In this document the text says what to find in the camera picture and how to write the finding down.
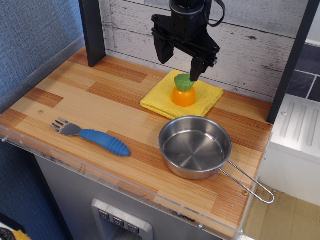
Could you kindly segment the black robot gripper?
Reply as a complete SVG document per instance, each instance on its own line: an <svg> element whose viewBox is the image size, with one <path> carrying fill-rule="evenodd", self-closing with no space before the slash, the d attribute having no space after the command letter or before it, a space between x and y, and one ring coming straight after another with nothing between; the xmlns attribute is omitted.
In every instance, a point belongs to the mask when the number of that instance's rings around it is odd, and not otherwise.
<svg viewBox="0 0 320 240"><path fill-rule="evenodd" d="M220 51L210 37L207 27L217 27L220 22L209 23L210 4L171 4L171 15L154 14L152 35L158 60L167 63L174 56L174 48L193 57L190 81L196 82L208 67L213 67Z"/></svg>

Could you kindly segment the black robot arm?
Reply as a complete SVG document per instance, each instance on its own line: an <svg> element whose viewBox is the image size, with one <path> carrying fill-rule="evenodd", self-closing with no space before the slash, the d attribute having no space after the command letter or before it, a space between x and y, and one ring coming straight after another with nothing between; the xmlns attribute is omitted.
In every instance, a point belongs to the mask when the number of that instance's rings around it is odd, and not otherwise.
<svg viewBox="0 0 320 240"><path fill-rule="evenodd" d="M217 27L226 14L223 1L217 0L223 10L221 19L209 23L212 7L211 0L171 0L171 15L154 14L152 35L158 60L167 63L174 56L174 49L192 57L190 81L196 82L208 67L217 63L218 44L209 35L207 27Z"/></svg>

